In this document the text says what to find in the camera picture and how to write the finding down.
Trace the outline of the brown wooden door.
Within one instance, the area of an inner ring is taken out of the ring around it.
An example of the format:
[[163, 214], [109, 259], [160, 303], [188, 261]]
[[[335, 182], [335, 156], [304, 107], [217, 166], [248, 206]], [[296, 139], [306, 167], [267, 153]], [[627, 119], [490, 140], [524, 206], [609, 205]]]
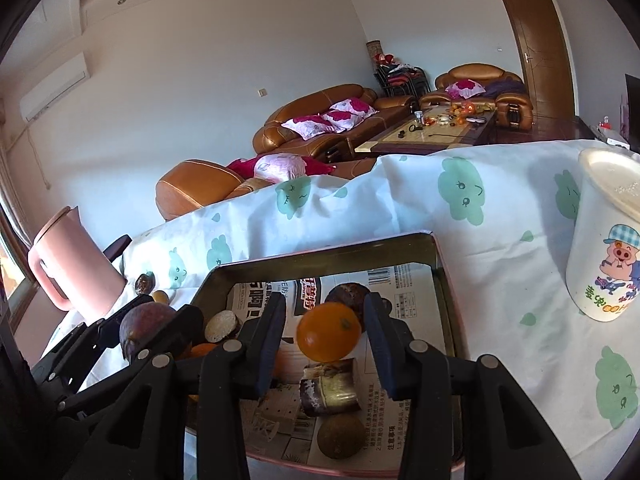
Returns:
[[533, 104], [536, 133], [570, 124], [575, 98], [570, 57], [552, 0], [502, 0]]

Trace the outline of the small yellow longan fruit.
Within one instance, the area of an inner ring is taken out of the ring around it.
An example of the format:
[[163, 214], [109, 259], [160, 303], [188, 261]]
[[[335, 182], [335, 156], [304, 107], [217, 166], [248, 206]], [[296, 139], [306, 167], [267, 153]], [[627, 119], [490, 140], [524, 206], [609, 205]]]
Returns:
[[153, 298], [153, 301], [157, 302], [158, 304], [170, 304], [170, 299], [169, 299], [168, 295], [166, 294], [166, 292], [164, 292], [161, 289], [154, 290], [154, 292], [152, 292], [151, 296]]

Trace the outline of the brown white sliced fruit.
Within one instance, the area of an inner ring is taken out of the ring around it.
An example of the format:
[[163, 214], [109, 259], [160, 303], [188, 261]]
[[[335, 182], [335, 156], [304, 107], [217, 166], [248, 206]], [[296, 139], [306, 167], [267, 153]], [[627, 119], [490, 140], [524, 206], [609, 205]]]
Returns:
[[306, 366], [298, 389], [304, 413], [319, 417], [360, 411], [355, 372], [354, 359]]

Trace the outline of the white air conditioner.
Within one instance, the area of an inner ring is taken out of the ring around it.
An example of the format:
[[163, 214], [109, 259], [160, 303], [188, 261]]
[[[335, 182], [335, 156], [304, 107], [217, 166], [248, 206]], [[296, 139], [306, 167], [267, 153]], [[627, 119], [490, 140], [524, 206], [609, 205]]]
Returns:
[[85, 53], [80, 52], [24, 94], [20, 101], [20, 112], [24, 122], [32, 122], [89, 78]]

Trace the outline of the large orange in tray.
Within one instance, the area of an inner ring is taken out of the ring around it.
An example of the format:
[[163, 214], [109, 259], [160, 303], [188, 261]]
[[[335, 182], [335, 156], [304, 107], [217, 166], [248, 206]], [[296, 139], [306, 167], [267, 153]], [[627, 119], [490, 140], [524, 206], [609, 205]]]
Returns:
[[190, 358], [198, 359], [203, 356], [207, 356], [209, 352], [213, 351], [217, 348], [216, 344], [212, 344], [211, 342], [206, 342], [205, 344], [197, 344], [196, 346], [191, 348]]

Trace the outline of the pink white sofa cushion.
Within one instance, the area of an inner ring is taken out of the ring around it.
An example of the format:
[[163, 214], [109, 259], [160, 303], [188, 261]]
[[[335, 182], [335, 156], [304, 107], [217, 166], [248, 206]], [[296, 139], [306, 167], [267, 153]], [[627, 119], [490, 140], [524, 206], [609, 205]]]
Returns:
[[348, 98], [334, 103], [322, 114], [294, 117], [282, 127], [297, 133], [308, 141], [323, 133], [344, 133], [359, 126], [365, 119], [378, 111], [359, 98]]

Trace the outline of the black television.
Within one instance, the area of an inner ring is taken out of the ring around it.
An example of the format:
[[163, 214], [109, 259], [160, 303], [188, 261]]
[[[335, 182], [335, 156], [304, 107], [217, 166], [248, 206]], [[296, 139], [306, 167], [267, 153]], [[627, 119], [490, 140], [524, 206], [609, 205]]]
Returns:
[[625, 75], [627, 88], [627, 133], [630, 148], [638, 153], [640, 150], [640, 79]]

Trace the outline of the brown leather long sofa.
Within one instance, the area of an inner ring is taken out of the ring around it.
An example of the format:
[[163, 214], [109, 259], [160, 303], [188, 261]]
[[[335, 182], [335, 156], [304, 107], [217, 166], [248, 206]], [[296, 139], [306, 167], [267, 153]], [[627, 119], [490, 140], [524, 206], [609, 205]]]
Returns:
[[302, 96], [278, 108], [254, 135], [256, 154], [292, 153], [322, 162], [351, 159], [356, 148], [408, 119], [414, 96], [380, 98], [360, 84]]

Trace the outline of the small orange tangerine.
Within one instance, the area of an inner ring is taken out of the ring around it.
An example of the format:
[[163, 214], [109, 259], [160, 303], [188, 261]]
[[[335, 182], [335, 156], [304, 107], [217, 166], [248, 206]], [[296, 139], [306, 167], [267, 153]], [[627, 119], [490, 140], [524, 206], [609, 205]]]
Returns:
[[326, 302], [305, 313], [296, 327], [299, 351], [312, 362], [343, 359], [357, 347], [361, 324], [355, 312], [339, 302]]

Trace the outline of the large purple passion fruit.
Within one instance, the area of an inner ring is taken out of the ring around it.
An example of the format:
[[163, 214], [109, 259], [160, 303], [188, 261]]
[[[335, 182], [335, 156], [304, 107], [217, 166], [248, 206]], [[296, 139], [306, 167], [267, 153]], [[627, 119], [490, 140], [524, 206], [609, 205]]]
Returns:
[[119, 326], [122, 358], [127, 362], [143, 349], [143, 344], [174, 318], [176, 311], [167, 304], [145, 302], [131, 309]]

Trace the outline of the stacked dark chairs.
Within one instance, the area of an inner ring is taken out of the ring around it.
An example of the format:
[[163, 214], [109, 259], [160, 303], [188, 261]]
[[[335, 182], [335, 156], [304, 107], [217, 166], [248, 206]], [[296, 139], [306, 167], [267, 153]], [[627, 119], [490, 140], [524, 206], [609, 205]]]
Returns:
[[420, 99], [431, 91], [422, 68], [401, 63], [392, 54], [379, 53], [373, 61], [374, 76], [386, 96], [414, 96]]

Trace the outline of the metal tray with paper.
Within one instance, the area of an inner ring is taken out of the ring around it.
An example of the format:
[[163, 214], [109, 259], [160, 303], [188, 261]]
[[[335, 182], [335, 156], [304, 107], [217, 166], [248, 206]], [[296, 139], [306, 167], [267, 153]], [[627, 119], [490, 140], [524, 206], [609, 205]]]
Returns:
[[426, 233], [318, 252], [226, 264], [193, 298], [205, 333], [228, 339], [284, 299], [284, 329], [271, 384], [241, 405], [247, 455], [334, 476], [398, 473], [409, 404], [384, 391], [364, 319], [378, 294], [412, 336], [464, 356], [456, 305], [434, 238]]

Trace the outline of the white rice cake round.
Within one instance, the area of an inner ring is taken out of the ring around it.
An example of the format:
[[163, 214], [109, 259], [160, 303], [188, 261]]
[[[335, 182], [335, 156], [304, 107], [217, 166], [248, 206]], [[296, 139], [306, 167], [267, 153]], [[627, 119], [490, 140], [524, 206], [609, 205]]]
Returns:
[[233, 337], [240, 329], [238, 317], [231, 310], [222, 310], [206, 324], [205, 339], [211, 344], [220, 344]]

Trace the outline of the light pink pillow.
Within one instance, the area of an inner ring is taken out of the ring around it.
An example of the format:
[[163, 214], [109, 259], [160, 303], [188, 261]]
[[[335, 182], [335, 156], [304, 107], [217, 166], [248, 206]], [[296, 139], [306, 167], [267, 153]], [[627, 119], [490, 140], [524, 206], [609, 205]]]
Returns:
[[306, 162], [298, 155], [277, 153], [262, 156], [254, 166], [254, 177], [281, 183], [306, 176]]

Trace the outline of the wooden coffee table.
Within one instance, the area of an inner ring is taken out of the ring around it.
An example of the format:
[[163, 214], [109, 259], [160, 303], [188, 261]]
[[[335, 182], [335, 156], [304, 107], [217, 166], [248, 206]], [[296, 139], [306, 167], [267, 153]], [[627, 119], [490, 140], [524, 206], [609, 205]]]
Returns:
[[355, 148], [358, 156], [428, 155], [448, 148], [484, 144], [495, 129], [493, 105], [473, 102], [433, 105], [419, 117], [390, 127]]

